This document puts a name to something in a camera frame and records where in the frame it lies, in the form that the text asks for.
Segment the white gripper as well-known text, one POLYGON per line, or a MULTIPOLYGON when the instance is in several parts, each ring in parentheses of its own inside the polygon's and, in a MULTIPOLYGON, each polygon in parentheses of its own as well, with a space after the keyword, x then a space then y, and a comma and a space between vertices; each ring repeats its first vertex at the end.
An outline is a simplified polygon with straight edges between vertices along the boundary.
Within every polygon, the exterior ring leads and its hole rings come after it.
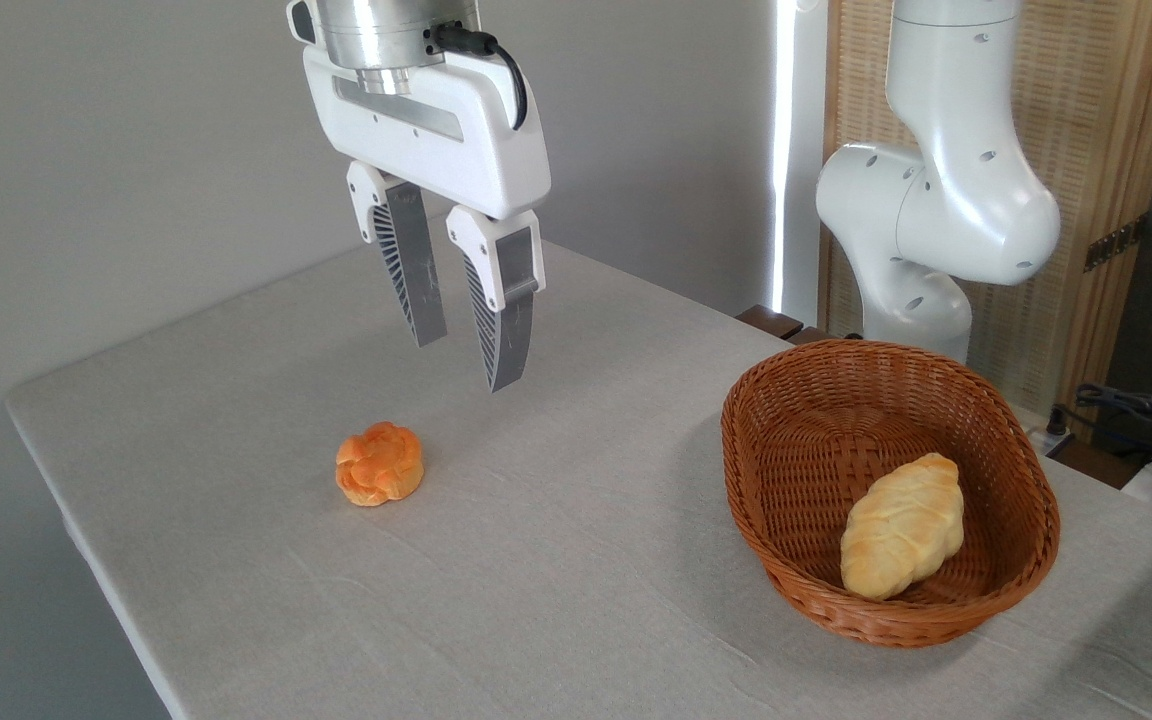
POLYGON ((320 47, 302 58, 329 145, 358 160, 346 174, 358 229, 379 247, 416 344, 447 334, 424 188, 461 204, 445 223, 465 265, 486 382, 493 393, 511 386, 526 367, 535 295, 547 287, 538 217, 526 211, 550 194, 538 109, 513 128, 515 82, 495 56, 414 68, 408 94, 362 91, 320 47))

